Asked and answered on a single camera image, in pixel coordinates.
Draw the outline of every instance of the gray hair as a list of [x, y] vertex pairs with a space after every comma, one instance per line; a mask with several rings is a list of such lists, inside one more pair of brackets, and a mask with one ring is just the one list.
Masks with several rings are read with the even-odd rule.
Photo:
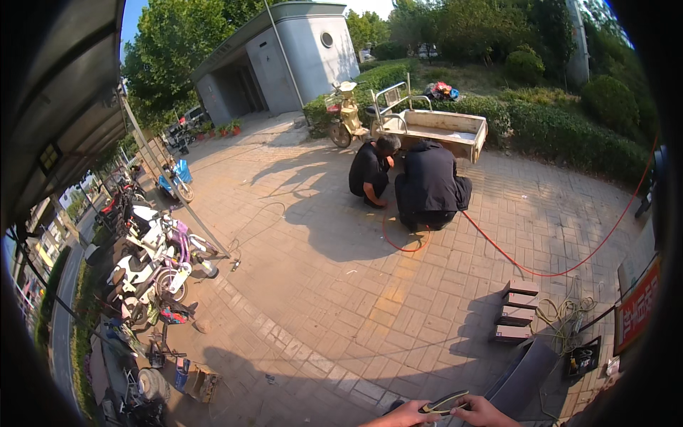
[[401, 140], [396, 135], [382, 135], [377, 139], [377, 149], [385, 152], [396, 152], [401, 148]]

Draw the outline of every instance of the black jacket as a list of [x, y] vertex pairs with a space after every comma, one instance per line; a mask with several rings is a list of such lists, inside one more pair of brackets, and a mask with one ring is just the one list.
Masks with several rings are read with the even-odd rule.
[[423, 140], [410, 148], [401, 191], [404, 212], [467, 210], [472, 181], [456, 175], [453, 154], [438, 142]]

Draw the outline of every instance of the blue scooter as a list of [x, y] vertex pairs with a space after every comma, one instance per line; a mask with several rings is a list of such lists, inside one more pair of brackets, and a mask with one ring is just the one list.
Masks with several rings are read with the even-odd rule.
[[[192, 182], [192, 175], [190, 175], [190, 169], [187, 167], [187, 162], [180, 159], [173, 169], [168, 165], [168, 163], [162, 166], [164, 170], [171, 176], [171, 179], [176, 184], [178, 191], [180, 192], [180, 197], [182, 197], [187, 203], [192, 202], [195, 198], [195, 192], [190, 187], [190, 182]], [[159, 175], [159, 179], [155, 183], [156, 188], [161, 191], [161, 193], [168, 194], [172, 198], [179, 200], [178, 196], [174, 194], [171, 185], [166, 181], [164, 175]]]

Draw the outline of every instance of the pile of bags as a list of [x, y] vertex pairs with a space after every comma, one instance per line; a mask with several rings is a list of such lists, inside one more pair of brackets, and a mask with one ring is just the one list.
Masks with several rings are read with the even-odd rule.
[[455, 100], [459, 97], [460, 92], [442, 81], [437, 81], [436, 83], [428, 84], [425, 87], [424, 94], [429, 99]]

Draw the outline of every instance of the tricycle cargo bed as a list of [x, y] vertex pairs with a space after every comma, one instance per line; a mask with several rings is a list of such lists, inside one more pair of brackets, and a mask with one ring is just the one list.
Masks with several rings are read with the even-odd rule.
[[476, 163], [482, 151], [488, 127], [486, 118], [476, 115], [448, 113], [446, 111], [404, 110], [396, 117], [385, 119], [379, 133], [392, 133], [401, 139], [401, 148], [407, 150], [422, 138], [440, 142], [444, 148]]

